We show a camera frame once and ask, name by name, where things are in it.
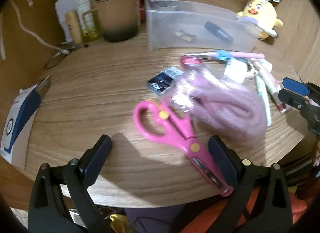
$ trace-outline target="wooden table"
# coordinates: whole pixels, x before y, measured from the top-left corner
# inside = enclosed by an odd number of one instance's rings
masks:
[[[132,111],[141,100],[155,97],[146,81],[179,58],[198,49],[161,49],[149,52],[147,34],[110,44],[100,39],[68,56],[51,69],[52,84],[33,125],[25,171],[35,179],[40,165],[65,165],[80,158],[102,134],[113,140],[113,150],[98,180],[88,191],[93,201],[119,207],[159,207],[188,203],[216,194],[183,153],[141,136]],[[279,59],[268,58],[278,80],[298,76]],[[223,65],[212,63],[223,69]],[[254,81],[247,81],[255,88]],[[272,103],[272,126],[263,144],[227,145],[241,158],[270,166],[285,156],[306,133],[307,124],[297,110],[281,114]],[[198,138],[207,145],[213,132],[195,123]],[[67,187],[62,191],[68,196]]]

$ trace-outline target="white cord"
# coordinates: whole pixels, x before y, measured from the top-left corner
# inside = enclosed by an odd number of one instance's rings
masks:
[[[22,21],[21,21],[21,15],[20,15],[20,11],[19,11],[19,8],[17,7],[17,5],[14,3],[13,0],[10,0],[10,3],[12,5],[12,7],[14,8],[14,10],[16,11],[16,14],[17,14],[17,17],[18,17],[18,23],[19,23],[19,26],[20,28],[25,31],[26,33],[29,33],[31,34],[33,37],[35,37],[41,44],[43,44],[44,46],[47,46],[49,48],[52,48],[52,49],[56,49],[56,50],[59,50],[61,51],[63,54],[69,54],[70,52],[68,50],[65,50],[65,49],[62,49],[62,48],[59,48],[57,46],[53,46],[53,45],[50,45],[48,43],[46,43],[44,40],[42,40],[38,34],[34,33],[33,31],[30,31],[28,30],[27,28],[25,28],[22,24]]]
[[[1,58],[5,60],[6,57],[5,57],[5,49],[4,49],[3,34],[2,34],[2,21],[3,21],[2,15],[3,13],[1,12],[0,13],[0,52],[1,52]]]

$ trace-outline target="pink knitted fabric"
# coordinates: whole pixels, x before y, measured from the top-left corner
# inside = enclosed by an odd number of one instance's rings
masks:
[[[243,85],[219,80],[205,64],[188,67],[164,96],[238,143],[262,139],[267,129],[264,102]]]

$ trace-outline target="black marker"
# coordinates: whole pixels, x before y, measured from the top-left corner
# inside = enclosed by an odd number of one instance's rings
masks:
[[[204,27],[211,32],[214,36],[218,37],[219,39],[227,42],[227,43],[233,43],[233,38],[227,34],[223,29],[221,29],[219,26],[213,24],[210,21],[207,21],[204,25]]]

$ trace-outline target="lip balm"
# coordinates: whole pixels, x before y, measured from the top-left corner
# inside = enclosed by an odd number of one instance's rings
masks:
[[[279,91],[281,90],[279,81],[274,78],[274,76],[261,64],[261,62],[253,59],[250,59],[249,61],[258,71],[258,75],[266,84],[266,87],[277,105],[278,110],[281,113],[284,113],[287,109],[285,103],[281,102],[278,96]]]

